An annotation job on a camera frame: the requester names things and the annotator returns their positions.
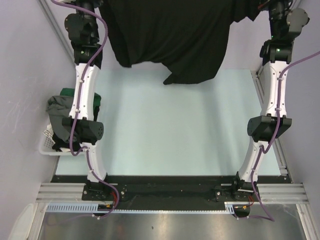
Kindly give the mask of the black printed t shirt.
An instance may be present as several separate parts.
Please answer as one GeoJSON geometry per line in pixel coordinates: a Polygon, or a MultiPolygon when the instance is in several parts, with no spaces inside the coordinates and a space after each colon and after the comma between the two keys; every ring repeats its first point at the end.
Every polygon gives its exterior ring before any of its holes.
{"type": "Polygon", "coordinates": [[[106,0],[99,8],[118,63],[160,63],[170,84],[213,79],[224,60],[230,26],[259,15],[257,0],[106,0]]]}

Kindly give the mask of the white plastic laundry basket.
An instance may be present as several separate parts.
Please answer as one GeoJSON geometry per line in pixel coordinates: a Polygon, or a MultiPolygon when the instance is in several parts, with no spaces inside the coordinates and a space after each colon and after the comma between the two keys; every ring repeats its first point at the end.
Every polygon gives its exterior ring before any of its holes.
{"type": "Polygon", "coordinates": [[[62,151],[54,150],[52,147],[55,142],[53,140],[54,131],[52,125],[49,123],[45,130],[42,132],[40,137],[40,142],[38,146],[38,151],[42,155],[48,156],[71,156],[70,149],[62,148],[62,151]]]}

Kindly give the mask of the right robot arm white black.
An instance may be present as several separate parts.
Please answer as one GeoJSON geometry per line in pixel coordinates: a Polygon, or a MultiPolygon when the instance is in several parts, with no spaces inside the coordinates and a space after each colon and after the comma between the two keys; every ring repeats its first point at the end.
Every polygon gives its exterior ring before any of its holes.
{"type": "Polygon", "coordinates": [[[285,105],[287,70],[293,66],[294,41],[310,19],[305,10],[291,9],[291,4],[290,0],[262,0],[258,7],[268,11],[271,38],[264,42],[259,54],[265,83],[261,113],[248,121],[248,150],[231,184],[232,195],[240,198],[256,192],[263,156],[292,125],[285,105]]]}

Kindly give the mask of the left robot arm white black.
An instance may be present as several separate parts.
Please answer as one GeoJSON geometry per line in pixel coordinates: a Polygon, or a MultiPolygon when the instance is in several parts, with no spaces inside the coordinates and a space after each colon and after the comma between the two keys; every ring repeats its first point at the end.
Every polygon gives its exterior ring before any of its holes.
{"type": "Polygon", "coordinates": [[[107,172],[99,152],[99,140],[104,134],[103,123],[97,120],[99,107],[95,104],[96,78],[102,66],[105,40],[100,40],[97,21],[101,19],[95,8],[97,0],[60,0],[64,7],[75,9],[64,20],[73,48],[76,83],[73,102],[62,126],[70,133],[68,142],[73,156],[83,153],[88,167],[82,199],[104,200],[111,193],[106,185],[107,172]]]}

